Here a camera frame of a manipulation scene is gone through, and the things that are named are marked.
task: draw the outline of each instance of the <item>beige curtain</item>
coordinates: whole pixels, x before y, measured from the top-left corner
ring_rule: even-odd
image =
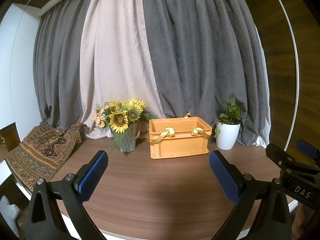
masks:
[[[94,128],[96,103],[138,98],[165,118],[148,48],[142,0],[91,0],[80,49],[80,89],[89,138],[108,131]]]

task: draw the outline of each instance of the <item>potted plant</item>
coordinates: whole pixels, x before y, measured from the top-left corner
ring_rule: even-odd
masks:
[[[230,150],[234,146],[243,121],[241,112],[241,108],[236,105],[236,99],[231,98],[230,102],[227,102],[227,111],[217,119],[214,137],[218,148]]]
[[[101,130],[110,127],[115,147],[122,152],[131,152],[136,147],[140,134],[138,121],[156,119],[146,111],[147,105],[138,99],[128,101],[106,101],[104,106],[96,104],[93,121]]]

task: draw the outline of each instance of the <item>blue gripper pad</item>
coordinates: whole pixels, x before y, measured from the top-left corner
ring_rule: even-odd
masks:
[[[81,203],[89,201],[107,166],[108,154],[100,150],[88,164],[83,165],[77,172],[74,185]]]
[[[218,157],[216,151],[210,153],[209,163],[227,199],[237,205],[240,201],[239,186]]]
[[[305,141],[298,140],[296,142],[296,148],[302,152],[305,156],[309,157],[312,160],[316,160],[318,158],[318,150],[317,148],[309,145]]]

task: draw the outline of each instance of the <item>gray flower pot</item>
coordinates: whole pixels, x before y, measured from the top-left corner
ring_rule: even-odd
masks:
[[[136,148],[136,139],[134,136],[137,135],[138,122],[129,124],[129,128],[125,133],[120,146],[120,151],[131,152]]]

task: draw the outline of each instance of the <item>white wall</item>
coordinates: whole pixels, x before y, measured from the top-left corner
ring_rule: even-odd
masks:
[[[5,98],[0,103],[0,129],[16,122],[21,140],[41,122],[33,81],[33,50],[40,18],[30,13],[36,13],[37,8],[24,8],[11,5],[0,25],[0,71],[5,74],[0,77],[0,98]],[[4,87],[2,80],[9,86]]]

